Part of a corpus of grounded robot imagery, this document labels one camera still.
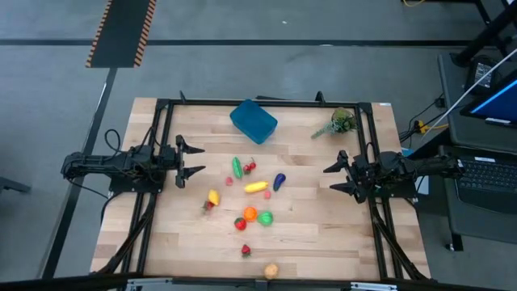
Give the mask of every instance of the purple eggplant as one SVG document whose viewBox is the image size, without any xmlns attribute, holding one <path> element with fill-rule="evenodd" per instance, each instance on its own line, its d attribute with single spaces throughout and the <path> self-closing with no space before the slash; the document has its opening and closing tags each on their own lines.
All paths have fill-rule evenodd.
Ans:
<svg viewBox="0 0 517 291">
<path fill-rule="evenodd" d="M 273 190 L 278 191 L 280 185 L 285 181 L 285 175 L 280 173 L 276 176 L 275 182 L 273 183 Z"/>
</svg>

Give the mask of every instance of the orange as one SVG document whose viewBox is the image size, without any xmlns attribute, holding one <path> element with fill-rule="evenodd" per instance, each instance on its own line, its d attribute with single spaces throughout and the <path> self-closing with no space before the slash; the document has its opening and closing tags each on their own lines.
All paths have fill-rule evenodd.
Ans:
<svg viewBox="0 0 517 291">
<path fill-rule="evenodd" d="M 253 207 L 246 207 L 244 209 L 244 219 L 247 221 L 254 221 L 257 218 L 257 209 Z"/>
</svg>

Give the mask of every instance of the wooden tabletop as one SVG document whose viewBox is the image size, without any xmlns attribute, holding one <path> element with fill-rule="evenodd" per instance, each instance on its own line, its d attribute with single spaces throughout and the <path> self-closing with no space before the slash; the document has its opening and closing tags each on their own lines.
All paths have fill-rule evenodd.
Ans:
<svg viewBox="0 0 517 291">
<path fill-rule="evenodd" d="M 137 98 L 133 104 L 123 149 L 136 146 L 151 125 L 156 99 Z M 323 174 L 339 150 L 353 157 L 360 153 L 357 133 L 310 136 L 326 123 L 332 108 L 265 108 L 278 121 L 276 131 L 262 145 L 255 145 L 232 125 L 234 107 L 174 106 L 169 143 L 182 134 L 202 154 L 185 155 L 187 167 L 205 165 L 184 189 L 174 185 L 171 172 L 158 203 L 149 241 L 145 274 L 261 278 L 269 263 L 279 266 L 279 278 L 314 280 L 378 280 L 379 273 L 368 205 L 358 205 L 345 193 L 329 189 L 342 183 L 345 174 Z M 400 151 L 391 105 L 373 104 L 381 151 Z M 256 161 L 257 167 L 242 180 L 235 179 L 232 158 Z M 270 200 L 262 192 L 246 194 L 246 183 L 266 180 L 272 185 L 278 173 L 287 176 Z M 233 177 L 233 186 L 225 178 Z M 208 190 L 221 194 L 221 203 L 209 213 L 201 206 Z M 101 268 L 127 236 L 136 195 L 125 193 L 107 207 L 91 270 Z M 243 231 L 233 226 L 246 206 L 270 210 L 274 222 L 264 227 L 249 223 Z M 403 200 L 391 200 L 397 240 L 418 269 L 429 276 L 418 220 Z M 136 269 L 137 242 L 131 270 Z M 252 255 L 243 259 L 247 244 Z M 386 261 L 391 265 L 388 246 Z"/>
</svg>

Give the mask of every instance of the gray carpet floor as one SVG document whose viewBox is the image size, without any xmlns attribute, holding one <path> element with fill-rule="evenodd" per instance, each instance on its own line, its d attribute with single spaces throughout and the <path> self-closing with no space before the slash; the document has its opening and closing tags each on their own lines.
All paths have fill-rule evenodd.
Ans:
<svg viewBox="0 0 517 291">
<path fill-rule="evenodd" d="M 0 39 L 92 38 L 105 1 L 5 0 Z M 485 1 L 492 17 L 499 1 Z M 398 0 L 174 0 L 158 2 L 150 39 L 468 40 L 484 28 L 474 5 Z M 507 35 L 514 33 L 512 27 Z M 80 150 L 107 70 L 84 67 L 89 47 L 0 46 L 0 175 L 30 184 L 0 196 L 0 280 L 38 277 L 68 187 L 59 170 Z M 442 92 L 436 57 L 457 48 L 148 47 L 139 69 L 118 70 L 95 146 L 125 131 L 135 97 L 244 99 L 256 95 L 390 102 L 399 131 Z M 496 51 L 488 54 L 498 55 Z M 424 120 L 438 113 L 432 108 Z M 412 144 L 418 147 L 418 139 Z M 85 185 L 106 191 L 108 180 Z M 87 274 L 103 200 L 83 191 L 58 276 Z M 447 218 L 421 213 L 432 276 L 442 282 L 515 289 L 517 246 L 466 238 L 463 253 L 443 248 Z M 201 290 L 198 286 L 175 289 Z M 213 290 L 232 287 L 211 287 Z"/>
</svg>

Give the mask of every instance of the black floor mat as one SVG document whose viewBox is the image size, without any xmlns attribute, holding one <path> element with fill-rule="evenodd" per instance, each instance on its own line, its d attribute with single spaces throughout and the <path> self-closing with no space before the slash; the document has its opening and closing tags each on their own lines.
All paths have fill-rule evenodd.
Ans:
<svg viewBox="0 0 517 291">
<path fill-rule="evenodd" d="M 136 68 L 144 58 L 156 0 L 109 0 L 88 68 Z"/>
</svg>

